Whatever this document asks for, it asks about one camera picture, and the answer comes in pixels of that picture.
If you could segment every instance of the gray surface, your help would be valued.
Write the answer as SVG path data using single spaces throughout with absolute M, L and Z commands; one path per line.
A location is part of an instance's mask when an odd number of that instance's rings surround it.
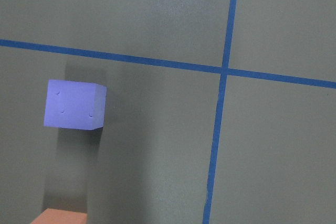
M 336 81 L 335 0 L 238 0 L 231 68 Z
M 0 37 L 222 63 L 229 0 L 0 0 Z
M 335 223 L 335 102 L 335 89 L 229 77 L 211 223 Z
M 87 165 L 89 223 L 201 222 L 219 75 L 4 47 L 0 57 L 0 223 L 38 216 L 56 155 L 87 139 L 43 127 L 47 81 L 64 76 L 108 87 L 98 153 Z M 70 163 L 56 164 L 62 176 L 86 175 Z

